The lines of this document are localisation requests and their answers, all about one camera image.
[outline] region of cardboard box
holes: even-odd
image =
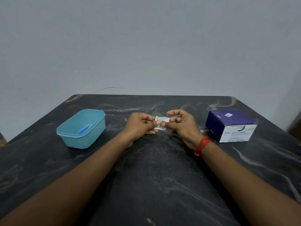
[[[210,110],[206,127],[220,143],[248,141],[257,126],[257,121],[242,112]]]

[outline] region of alcohol swab packet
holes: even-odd
[[[162,122],[169,122],[169,117],[158,117],[156,116],[156,120],[162,120]],[[162,127],[161,125],[158,125],[155,129],[160,129],[160,130],[163,130],[163,131],[166,131],[166,128]]]

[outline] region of red thread bracelet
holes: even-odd
[[[203,148],[209,144],[210,142],[212,142],[211,139],[209,139],[209,137],[203,137],[200,141],[199,147],[198,149],[194,152],[194,154],[196,156],[201,156],[201,151],[203,150]]]

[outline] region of hand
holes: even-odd
[[[155,121],[155,117],[145,113],[132,113],[122,131],[129,135],[131,139],[129,147],[135,140],[141,138],[145,134],[156,134],[159,130],[154,128],[160,125],[161,122],[162,120]]]
[[[177,116],[171,117],[169,122],[161,123],[161,126],[176,131],[190,149],[196,150],[204,136],[198,129],[193,116],[180,109],[167,112],[167,115],[173,114]]]

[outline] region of person's left hand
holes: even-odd
[[[129,147],[135,140],[145,134],[156,134],[159,130],[154,128],[160,125],[161,122],[162,120],[155,121],[155,117],[145,113],[132,113],[122,131],[131,138]]]

